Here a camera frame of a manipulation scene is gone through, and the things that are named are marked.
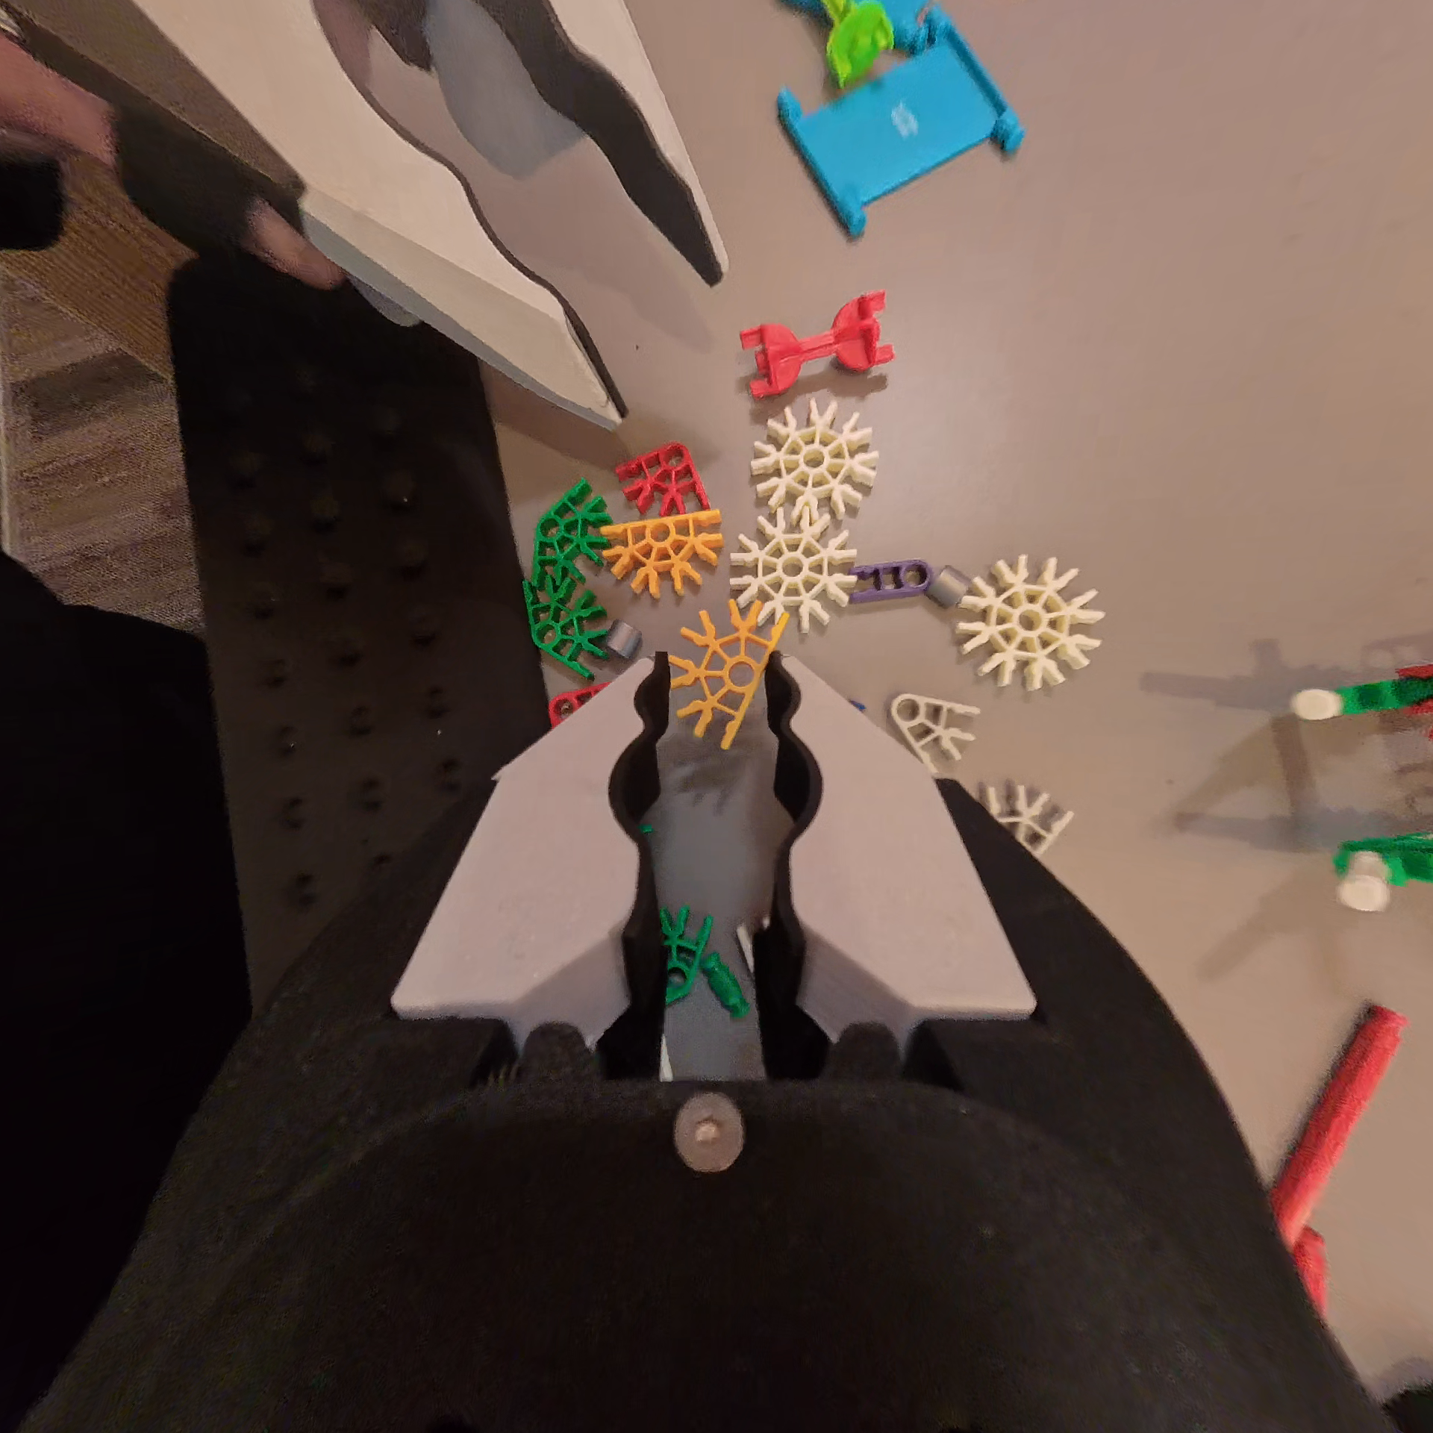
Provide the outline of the lime green toy piece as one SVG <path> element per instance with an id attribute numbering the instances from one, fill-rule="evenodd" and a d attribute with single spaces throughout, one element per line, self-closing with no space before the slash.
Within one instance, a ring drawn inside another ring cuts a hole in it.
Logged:
<path id="1" fill-rule="evenodd" d="M 879 2 L 820 2 L 829 31 L 825 60 L 837 90 L 862 81 L 874 64 L 894 50 L 894 27 Z"/>

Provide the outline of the person's left forearm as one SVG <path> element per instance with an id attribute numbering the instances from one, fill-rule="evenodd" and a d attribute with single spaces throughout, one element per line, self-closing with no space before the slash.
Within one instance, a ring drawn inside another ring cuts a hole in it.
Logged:
<path id="1" fill-rule="evenodd" d="M 39 252 L 55 245 L 63 229 L 61 167 L 48 155 L 1 157 L 0 248 Z"/>

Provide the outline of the yellow fan connector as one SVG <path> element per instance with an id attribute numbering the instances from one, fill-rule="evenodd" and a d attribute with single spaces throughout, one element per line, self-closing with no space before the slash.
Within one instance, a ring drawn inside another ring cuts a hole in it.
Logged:
<path id="1" fill-rule="evenodd" d="M 665 588 L 680 597 L 686 584 L 699 586 L 715 569 L 724 548 L 722 512 L 717 509 L 674 514 L 598 528 L 599 559 L 615 581 L 655 600 Z"/>
<path id="2" fill-rule="evenodd" d="M 734 600 L 729 600 L 727 607 L 729 633 L 718 633 L 713 619 L 701 609 L 696 614 L 699 628 L 680 629 L 698 650 L 698 659 L 670 657 L 670 690 L 694 690 L 694 697 L 674 714 L 680 721 L 691 721 L 691 733 L 696 738 L 705 736 L 720 721 L 720 750 L 729 750 L 741 731 L 770 655 L 777 650 L 789 621 L 787 614 L 781 612 L 765 631 L 756 610 L 743 612 Z"/>

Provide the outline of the multicoloured toy frame assembly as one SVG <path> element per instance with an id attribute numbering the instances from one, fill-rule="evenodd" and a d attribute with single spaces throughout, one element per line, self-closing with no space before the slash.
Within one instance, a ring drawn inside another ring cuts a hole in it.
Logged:
<path id="1" fill-rule="evenodd" d="M 1398 667 L 1391 678 L 1339 688 L 1303 688 L 1289 700 L 1300 721 L 1346 716 L 1431 712 L 1431 665 Z M 1393 890 L 1431 881 L 1431 831 L 1365 836 L 1341 841 L 1331 859 L 1339 905 L 1375 914 L 1389 905 Z"/>

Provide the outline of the white snowflake connector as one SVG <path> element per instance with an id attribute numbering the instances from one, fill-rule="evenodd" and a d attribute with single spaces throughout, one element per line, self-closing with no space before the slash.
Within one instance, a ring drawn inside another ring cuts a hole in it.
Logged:
<path id="1" fill-rule="evenodd" d="M 827 534 L 831 517 L 805 512 L 796 526 L 784 512 L 775 519 L 760 515 L 758 534 L 741 534 L 729 559 L 729 595 L 756 624 L 777 617 L 796 621 L 801 634 L 813 622 L 827 624 L 829 609 L 844 607 L 856 584 L 846 529 Z"/>
<path id="2" fill-rule="evenodd" d="M 1093 605 L 1093 588 L 1072 593 L 1077 574 L 1074 567 L 1062 571 L 1053 557 L 1037 569 L 1027 555 L 996 560 L 960 597 L 960 653 L 979 655 L 977 674 L 1000 686 L 1018 678 L 1024 690 L 1053 688 L 1067 672 L 1082 671 L 1100 647 L 1091 629 L 1105 612 Z"/>
<path id="3" fill-rule="evenodd" d="M 877 478 L 879 452 L 872 431 L 836 398 L 808 403 L 805 417 L 786 407 L 765 422 L 753 445 L 749 478 L 768 510 L 789 510 L 794 521 L 853 515 Z"/>

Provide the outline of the red spool piece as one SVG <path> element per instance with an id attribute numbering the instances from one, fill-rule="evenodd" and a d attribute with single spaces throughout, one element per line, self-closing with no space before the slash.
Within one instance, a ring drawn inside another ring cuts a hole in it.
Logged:
<path id="1" fill-rule="evenodd" d="M 767 400 L 786 393 L 799 371 L 815 360 L 832 360 L 837 367 L 863 374 L 894 359 L 891 345 L 881 338 L 881 314 L 886 291 L 875 290 L 848 300 L 827 329 L 798 336 L 781 324 L 758 324 L 741 331 L 741 348 L 755 360 L 756 376 L 748 383 L 751 400 Z"/>

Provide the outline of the green fan connector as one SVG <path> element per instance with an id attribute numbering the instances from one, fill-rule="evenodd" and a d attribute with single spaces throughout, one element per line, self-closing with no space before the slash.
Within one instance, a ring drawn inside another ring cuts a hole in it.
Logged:
<path id="1" fill-rule="evenodd" d="M 610 629 L 605 609 L 582 581 L 548 588 L 539 581 L 522 583 L 527 633 L 534 647 L 593 683 L 591 660 L 605 660 L 605 636 Z"/>
<path id="2" fill-rule="evenodd" d="M 584 586 L 580 560 L 601 565 L 605 538 L 612 524 L 605 498 L 580 478 L 537 519 L 532 534 L 529 581 L 534 590 L 560 605 Z"/>
<path id="3" fill-rule="evenodd" d="M 689 907 L 677 910 L 658 909 L 660 938 L 667 955 L 665 1003 L 675 1005 L 686 998 L 693 983 L 705 978 L 717 959 L 710 945 L 713 917 L 703 916 L 689 928 Z"/>

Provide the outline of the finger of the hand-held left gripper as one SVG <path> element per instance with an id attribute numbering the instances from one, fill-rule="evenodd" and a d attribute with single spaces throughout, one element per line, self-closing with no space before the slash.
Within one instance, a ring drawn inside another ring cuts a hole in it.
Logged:
<path id="1" fill-rule="evenodd" d="M 579 317 L 491 233 L 472 188 L 356 83 L 355 3 L 139 2 L 299 179 L 301 231 L 349 276 L 599 428 L 624 405 Z"/>
<path id="2" fill-rule="evenodd" d="M 484 2 L 536 93 L 594 141 L 629 200 L 708 286 L 725 245 L 622 2 Z"/>

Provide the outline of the light grey connector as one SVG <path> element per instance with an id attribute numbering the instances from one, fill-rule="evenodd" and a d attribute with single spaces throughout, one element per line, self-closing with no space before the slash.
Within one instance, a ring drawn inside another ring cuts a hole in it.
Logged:
<path id="1" fill-rule="evenodd" d="M 910 753 L 932 778 L 944 778 L 975 740 L 970 721 L 979 707 L 901 691 L 887 703 L 887 717 Z"/>
<path id="2" fill-rule="evenodd" d="M 993 819 L 1037 859 L 1048 857 L 1048 850 L 1072 822 L 1072 810 L 1051 800 L 1048 791 L 1025 783 L 981 783 L 977 797 Z"/>

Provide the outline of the black perforated foam strip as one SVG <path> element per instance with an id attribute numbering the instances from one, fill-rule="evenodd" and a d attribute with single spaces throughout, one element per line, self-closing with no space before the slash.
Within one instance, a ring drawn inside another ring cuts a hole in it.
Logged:
<path id="1" fill-rule="evenodd" d="M 199 257 L 167 324 L 255 1003 L 546 731 L 477 360 Z"/>

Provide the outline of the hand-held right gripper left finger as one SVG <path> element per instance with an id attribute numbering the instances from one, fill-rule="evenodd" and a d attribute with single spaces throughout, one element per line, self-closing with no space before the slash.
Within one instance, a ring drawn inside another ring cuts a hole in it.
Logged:
<path id="1" fill-rule="evenodd" d="M 641 657 L 506 762 L 391 993 L 398 1017 L 543 1024 L 655 1055 L 665 950 L 641 819 L 658 797 L 668 662 Z"/>

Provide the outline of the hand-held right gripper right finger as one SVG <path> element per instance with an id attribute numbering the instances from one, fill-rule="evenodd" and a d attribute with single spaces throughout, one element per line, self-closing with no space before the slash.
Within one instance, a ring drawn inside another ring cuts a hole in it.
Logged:
<path id="1" fill-rule="evenodd" d="M 765 1047 L 877 1024 L 903 1048 L 925 1021 L 1034 1012 L 937 779 L 794 659 L 765 667 L 765 719 L 793 821 L 765 919 Z"/>

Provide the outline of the person's left hand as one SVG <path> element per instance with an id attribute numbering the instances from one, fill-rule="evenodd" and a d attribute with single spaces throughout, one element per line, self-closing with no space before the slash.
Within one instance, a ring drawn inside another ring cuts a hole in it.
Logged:
<path id="1" fill-rule="evenodd" d="M 117 114 L 30 55 L 13 36 L 1 36 L 3 162 L 82 155 L 118 171 Z M 244 217 L 241 248 L 275 271 L 317 290 L 332 290 L 344 272 L 263 200 Z"/>

